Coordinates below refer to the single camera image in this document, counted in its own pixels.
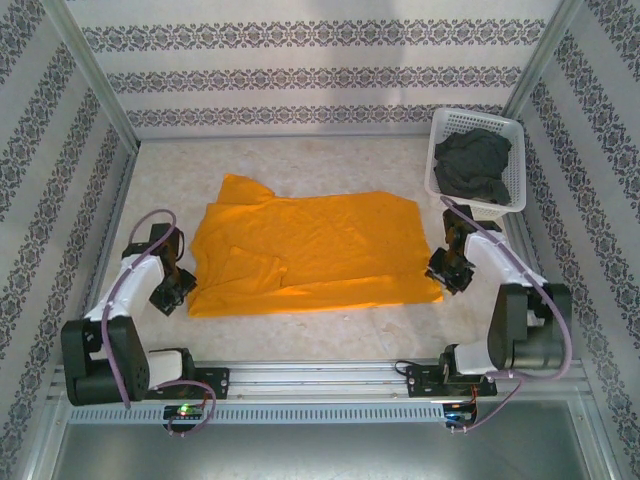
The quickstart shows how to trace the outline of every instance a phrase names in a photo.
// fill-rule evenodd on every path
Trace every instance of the floor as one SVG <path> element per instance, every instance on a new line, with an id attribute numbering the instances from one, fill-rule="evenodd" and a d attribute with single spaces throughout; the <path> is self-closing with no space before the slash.
<path id="1" fill-rule="evenodd" d="M 226 173 L 249 176 L 279 196 L 384 190 L 416 201 L 431 250 L 444 245 L 439 201 L 424 190 L 427 137 L 270 138 L 144 142 L 125 202 L 103 291 L 114 280 L 136 221 L 169 208 L 187 243 Z M 137 240 L 144 240 L 144 227 Z M 185 252 L 182 268 L 194 271 Z M 149 306 L 135 323 L 145 348 L 188 347 L 196 360 L 435 358 L 450 343 L 485 336 L 498 285 L 476 273 L 463 294 L 438 304 L 193 320 Z"/>

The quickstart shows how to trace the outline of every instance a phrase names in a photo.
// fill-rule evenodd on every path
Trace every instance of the plastic basket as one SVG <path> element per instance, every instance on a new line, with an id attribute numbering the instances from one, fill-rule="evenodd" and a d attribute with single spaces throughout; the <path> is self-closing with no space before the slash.
<path id="1" fill-rule="evenodd" d="M 443 142 L 452 133 L 466 133 L 474 128 L 484 128 L 498 133 L 511 142 L 509 164 L 502 172 L 502 181 L 509 190 L 511 203 L 496 205 L 495 203 L 467 198 L 451 197 L 455 202 L 471 206 L 475 218 L 494 220 L 505 213 L 519 212 L 526 203 L 526 170 L 524 156 L 524 131 L 522 125 L 515 120 L 490 115 L 488 113 L 472 112 L 458 108 L 438 108 L 431 123 L 431 136 L 427 153 L 427 173 L 424 188 L 430 195 L 440 197 L 438 180 L 433 171 L 438 162 L 434 157 L 435 146 Z"/>

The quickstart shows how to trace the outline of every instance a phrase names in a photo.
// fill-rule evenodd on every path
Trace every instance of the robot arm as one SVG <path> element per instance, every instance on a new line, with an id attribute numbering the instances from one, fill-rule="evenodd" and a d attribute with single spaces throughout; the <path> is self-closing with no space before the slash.
<path id="1" fill-rule="evenodd" d="M 468 206 L 458 206 L 473 218 Z M 439 248 L 429 261 L 427 276 L 441 282 L 452 294 L 464 291 L 474 268 L 500 284 L 486 339 L 469 345 L 450 345 L 440 363 L 451 375 L 485 375 L 498 370 L 558 368 L 564 358 L 562 333 L 554 316 L 527 278 L 543 286 L 567 321 L 571 318 L 569 289 L 550 284 L 520 261 L 524 272 L 498 248 L 506 238 L 494 222 L 478 222 L 490 230 L 495 240 L 460 218 L 451 210 L 443 214 L 448 250 Z"/>
<path id="2" fill-rule="evenodd" d="M 130 244 L 122 254 L 117 278 L 169 228 L 169 224 L 154 224 L 148 242 Z M 143 400 L 149 389 L 183 378 L 193 368 L 185 350 L 145 352 L 133 323 L 147 301 L 169 315 L 195 287 L 195 278 L 176 266 L 180 236 L 180 230 L 174 229 L 162 245 L 136 266 L 120 286 L 109 311 L 109 339 L 131 400 Z M 83 319 L 67 322 L 62 328 L 67 394 L 74 405 L 121 400 L 107 359 L 97 358 L 103 345 L 100 322 L 116 282 Z"/>

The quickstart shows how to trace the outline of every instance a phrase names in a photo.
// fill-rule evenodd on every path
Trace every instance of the cable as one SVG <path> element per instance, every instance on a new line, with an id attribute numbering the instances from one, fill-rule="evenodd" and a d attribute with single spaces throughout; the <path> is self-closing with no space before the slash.
<path id="1" fill-rule="evenodd" d="M 529 375 L 524 372 L 518 372 L 515 370 L 497 371 L 497 372 L 490 372 L 489 374 L 487 374 L 486 375 L 487 378 L 494 378 L 494 379 L 495 378 L 517 378 L 518 385 L 516 386 L 516 388 L 513 389 L 513 391 L 509 395 L 505 397 L 505 399 L 500 403 L 500 405 L 498 405 L 493 411 L 491 411 L 484 418 L 482 418 L 482 420 L 480 420 L 478 423 L 470 427 L 467 427 L 465 429 L 452 429 L 452 431 L 455 431 L 455 432 L 464 431 L 465 433 L 467 433 L 483 425 L 484 423 L 489 421 L 495 414 L 497 414 L 500 410 L 502 410 L 504 406 L 509 402 L 509 400 L 511 400 L 511 398 L 513 398 L 513 396 L 518 393 L 518 391 L 520 390 L 520 388 L 522 387 L 525 381 L 548 381 L 548 380 L 558 380 L 559 378 L 562 378 L 569 371 L 569 368 L 571 367 L 571 359 L 573 358 L 573 346 L 571 344 L 571 334 L 569 333 L 569 327 L 567 326 L 567 322 L 564 320 L 564 317 L 560 313 L 558 306 L 553 302 L 553 300 L 551 299 L 549 294 L 544 290 L 544 288 L 542 288 L 542 285 L 536 282 L 535 279 L 527 272 L 527 269 L 522 264 L 522 262 L 513 253 L 511 253 L 511 250 L 509 250 L 503 242 L 501 242 L 496 237 L 494 237 L 489 231 L 483 228 L 478 222 L 476 222 L 469 216 L 465 215 L 462 211 L 460 211 L 457 208 L 458 205 L 453 200 L 445 196 L 441 196 L 440 200 L 442 201 L 442 203 L 444 203 L 447 206 L 447 208 L 449 208 L 449 210 L 451 210 L 457 216 L 459 216 L 460 218 L 468 222 L 470 225 L 472 225 L 474 228 L 476 228 L 476 230 L 478 230 L 478 232 L 480 232 L 481 235 L 483 235 L 485 238 L 491 241 L 491 243 L 493 243 L 502 253 L 505 254 L 505 256 L 509 259 L 509 262 L 513 265 L 513 267 L 531 284 L 531 286 L 535 289 L 535 291 L 538 292 L 540 297 L 542 297 L 544 303 L 549 307 L 549 309 L 553 313 L 553 316 L 558 321 L 558 325 L 560 326 L 560 331 L 562 332 L 562 339 L 564 342 L 564 358 L 562 360 L 562 364 L 560 365 L 560 369 L 553 375 L 536 376 L 536 375 Z"/>
<path id="2" fill-rule="evenodd" d="M 176 257 L 176 262 L 182 260 L 182 256 L 184 255 L 184 232 L 182 230 L 178 230 L 180 232 L 180 245 L 182 248 L 180 249 L 180 254 Z"/>
<path id="3" fill-rule="evenodd" d="M 203 382 L 197 382 L 195 380 L 172 380 L 170 382 L 161 383 L 160 385 L 157 385 L 153 389 L 157 390 L 157 389 L 160 389 L 160 388 L 175 387 L 175 386 L 180 386 L 180 385 L 192 385 L 194 387 L 200 387 L 200 388 L 205 390 L 204 401 L 200 405 L 203 410 L 204 410 L 205 405 L 207 404 L 207 392 L 209 393 L 209 395 L 211 395 L 211 402 L 212 402 L 211 403 L 211 410 L 209 410 L 209 413 L 204 418 L 204 420 L 202 420 L 195 427 L 193 427 L 191 430 L 187 430 L 186 432 L 176 432 L 175 430 L 173 430 L 171 428 L 171 426 L 173 425 L 173 421 L 178 417 L 173 416 L 173 417 L 171 417 L 169 419 L 169 423 L 167 424 L 167 430 L 169 431 L 169 435 L 173 436 L 174 433 L 178 433 L 180 435 L 180 438 L 184 438 L 187 435 L 192 435 L 192 434 L 196 433 L 198 430 L 201 430 L 202 428 L 204 428 L 204 426 L 207 423 L 209 423 L 211 421 L 211 419 L 213 418 L 213 414 L 216 411 L 216 403 L 217 403 L 217 401 L 216 401 L 216 392 L 213 390 L 211 385 L 208 385 L 208 384 L 203 383 Z"/>
<path id="4" fill-rule="evenodd" d="M 398 369 L 398 364 L 399 363 L 406 363 L 407 365 L 411 365 L 412 367 L 420 367 L 421 365 L 415 362 L 410 362 L 409 360 L 398 360 L 396 363 L 393 364 L 393 369 L 399 373 L 400 375 L 402 375 L 403 377 L 407 376 L 407 372 L 406 372 L 406 367 L 405 367 L 405 371 L 402 372 L 400 371 L 400 369 Z"/>
<path id="5" fill-rule="evenodd" d="M 471 415 L 476 415 L 478 413 L 478 387 L 471 385 L 471 392 L 473 393 L 473 398 L 471 399 L 473 412 L 471 412 Z"/>

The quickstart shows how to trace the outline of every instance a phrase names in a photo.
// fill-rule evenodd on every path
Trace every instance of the orange cloth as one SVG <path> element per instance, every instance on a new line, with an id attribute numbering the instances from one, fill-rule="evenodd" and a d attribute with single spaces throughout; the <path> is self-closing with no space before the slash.
<path id="1" fill-rule="evenodd" d="M 265 314 L 442 300 L 415 202 L 385 192 L 278 198 L 226 175 L 191 251 L 189 315 Z"/>

